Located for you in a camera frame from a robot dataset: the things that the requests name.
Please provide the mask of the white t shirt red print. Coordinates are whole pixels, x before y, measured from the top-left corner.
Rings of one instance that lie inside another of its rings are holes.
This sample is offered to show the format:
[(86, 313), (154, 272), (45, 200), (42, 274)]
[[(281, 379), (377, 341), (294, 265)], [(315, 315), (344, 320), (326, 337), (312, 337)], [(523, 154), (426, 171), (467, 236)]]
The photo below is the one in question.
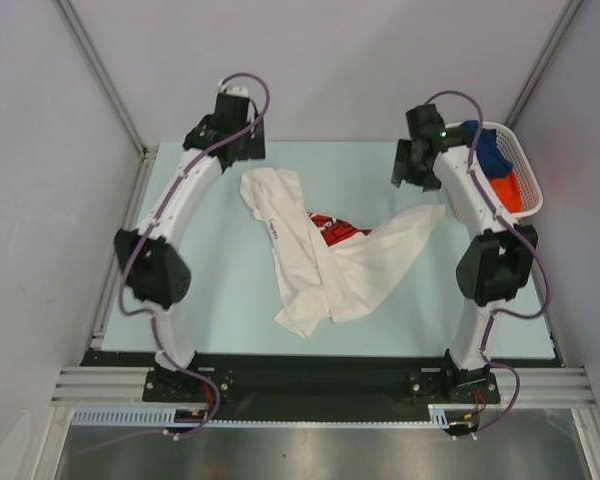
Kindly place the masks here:
[(240, 193), (272, 247), (282, 303), (275, 321), (302, 337), (325, 319), (346, 323), (371, 314), (423, 251), (445, 208), (418, 205), (372, 229), (311, 212), (296, 172), (244, 173)]

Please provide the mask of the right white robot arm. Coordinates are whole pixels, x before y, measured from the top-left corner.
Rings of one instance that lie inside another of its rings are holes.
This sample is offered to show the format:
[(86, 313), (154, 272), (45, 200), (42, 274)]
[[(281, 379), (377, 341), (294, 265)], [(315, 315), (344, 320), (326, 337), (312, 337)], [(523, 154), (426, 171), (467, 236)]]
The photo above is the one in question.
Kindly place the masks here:
[(458, 332), (438, 374), (410, 380), (414, 397), (470, 403), (480, 395), (498, 401), (489, 365), (489, 337), (506, 304), (526, 286), (538, 234), (521, 226), (505, 208), (482, 171), (477, 139), (461, 126), (445, 124), (432, 102), (405, 114), (409, 136), (399, 140), (391, 181), (424, 191), (445, 188), (459, 210), (469, 246), (456, 270), (464, 297)]

